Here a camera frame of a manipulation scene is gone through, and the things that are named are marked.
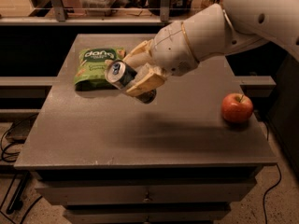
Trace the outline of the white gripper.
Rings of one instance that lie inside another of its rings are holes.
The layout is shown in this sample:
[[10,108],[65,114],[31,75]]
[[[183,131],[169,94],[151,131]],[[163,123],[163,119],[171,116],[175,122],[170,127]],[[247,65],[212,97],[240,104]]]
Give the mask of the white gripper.
[[[198,67],[182,21],[162,28],[151,40],[138,44],[123,59],[137,68],[136,75],[126,86],[125,93],[136,97],[162,86],[170,76],[181,77]],[[146,63],[159,66],[143,66]]]

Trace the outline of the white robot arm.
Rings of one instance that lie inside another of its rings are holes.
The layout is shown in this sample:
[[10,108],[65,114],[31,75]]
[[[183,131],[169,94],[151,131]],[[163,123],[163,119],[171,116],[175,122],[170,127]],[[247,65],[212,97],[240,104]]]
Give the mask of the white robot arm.
[[299,60],[299,0],[222,0],[174,21],[135,47],[124,61],[137,70],[125,93],[136,97],[180,77],[201,61],[271,41]]

